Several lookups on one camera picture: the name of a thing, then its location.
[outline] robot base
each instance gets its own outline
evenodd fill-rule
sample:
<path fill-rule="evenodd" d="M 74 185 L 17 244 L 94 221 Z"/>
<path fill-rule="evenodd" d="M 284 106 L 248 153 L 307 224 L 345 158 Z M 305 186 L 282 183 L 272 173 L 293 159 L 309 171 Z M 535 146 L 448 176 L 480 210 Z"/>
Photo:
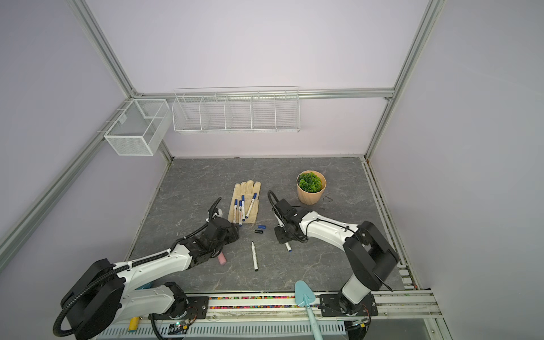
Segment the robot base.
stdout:
<path fill-rule="evenodd" d="M 187 305 L 187 314 L 183 319 L 192 320 L 195 317 L 195 309 L 198 311 L 197 319 L 205 319 L 208 312 L 209 296 L 188 296 L 189 304 Z M 155 315 L 156 320 L 171 320 L 167 315 Z"/>
<path fill-rule="evenodd" d="M 319 296 L 319 309 L 321 310 L 321 315 L 324 317 L 342 317 L 346 316 L 345 313 L 340 312 L 339 305 L 339 296 L 338 294 L 321 294 Z M 370 316 L 377 316 L 378 309 L 376 308 L 376 303 L 372 293 L 368 293 L 362 300 L 359 302 L 360 305 L 364 305 Z M 361 307 L 361 309 L 355 314 L 355 316 L 365 317 L 367 316 L 367 311 Z"/>

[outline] gray marble surface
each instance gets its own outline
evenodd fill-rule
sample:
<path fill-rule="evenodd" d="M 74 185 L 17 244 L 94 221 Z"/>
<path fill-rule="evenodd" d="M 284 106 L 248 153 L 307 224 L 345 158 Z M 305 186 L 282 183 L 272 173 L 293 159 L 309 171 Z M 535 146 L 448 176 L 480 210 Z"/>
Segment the gray marble surface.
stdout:
<path fill-rule="evenodd" d="M 272 190 L 278 199 L 301 205 L 296 194 L 296 177 L 305 170 L 321 172 L 327 179 L 322 199 L 311 206 L 318 213 L 348 223 L 374 223 L 381 231 L 378 210 L 359 158 L 228 158 L 175 159 L 153 203 L 131 254 L 143 257 L 171 246 L 172 242 L 200 227 L 213 201 L 228 210 L 234 184 L 260 181 L 260 205 L 255 225 L 244 224 L 240 239 L 226 245 L 226 265 L 215 258 L 155 282 L 175 281 L 187 293 L 217 291 L 294 289 L 304 280 L 313 290 L 339 290 L 352 274 L 344 252 L 319 239 L 303 244 L 290 242 L 288 252 L 274 235 L 277 221 L 267 199 Z M 256 234 L 257 224 L 267 226 Z M 254 271 L 251 241 L 255 243 L 259 271 Z M 386 283 L 403 290 L 401 276 L 394 270 Z"/>

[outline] pink eraser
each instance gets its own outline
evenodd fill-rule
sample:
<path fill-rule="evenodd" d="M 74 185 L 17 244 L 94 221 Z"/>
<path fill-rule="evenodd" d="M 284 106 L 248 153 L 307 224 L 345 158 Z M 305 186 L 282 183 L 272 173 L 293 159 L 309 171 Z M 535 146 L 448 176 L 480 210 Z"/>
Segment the pink eraser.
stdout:
<path fill-rule="evenodd" d="M 225 258 L 225 255 L 223 255 L 223 252 L 220 252 L 219 255 L 217 255 L 217 259 L 219 260 L 220 265 L 225 265 L 225 263 L 227 263 L 227 259 Z"/>

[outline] wall shelf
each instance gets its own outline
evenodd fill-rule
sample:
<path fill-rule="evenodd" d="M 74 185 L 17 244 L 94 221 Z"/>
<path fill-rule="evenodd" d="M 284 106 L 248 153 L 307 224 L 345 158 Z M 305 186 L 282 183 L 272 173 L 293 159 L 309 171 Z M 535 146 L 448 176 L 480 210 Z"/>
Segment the wall shelf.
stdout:
<path fill-rule="evenodd" d="M 133 99 L 104 137 L 121 156 L 153 156 L 171 124 L 165 99 Z"/>
<path fill-rule="evenodd" d="M 298 88 L 184 92 L 172 104 L 178 133 L 276 132 L 300 130 Z"/>

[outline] light blue shovel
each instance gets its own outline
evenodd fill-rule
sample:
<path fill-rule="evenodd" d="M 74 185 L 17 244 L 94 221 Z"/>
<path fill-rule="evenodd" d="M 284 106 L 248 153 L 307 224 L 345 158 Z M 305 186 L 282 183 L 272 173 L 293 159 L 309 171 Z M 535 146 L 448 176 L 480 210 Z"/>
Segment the light blue shovel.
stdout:
<path fill-rule="evenodd" d="M 312 307 L 310 306 L 310 304 L 312 304 L 315 300 L 316 295 L 308 287 L 306 282 L 297 281 L 295 283 L 295 302 L 300 307 L 306 307 L 306 311 L 308 312 L 308 319 L 310 319 L 310 325 L 312 327 L 313 338 L 315 340 L 323 340 L 323 337 L 321 336 L 321 331 L 319 330 L 319 325 L 316 321 L 316 316 L 313 314 Z"/>

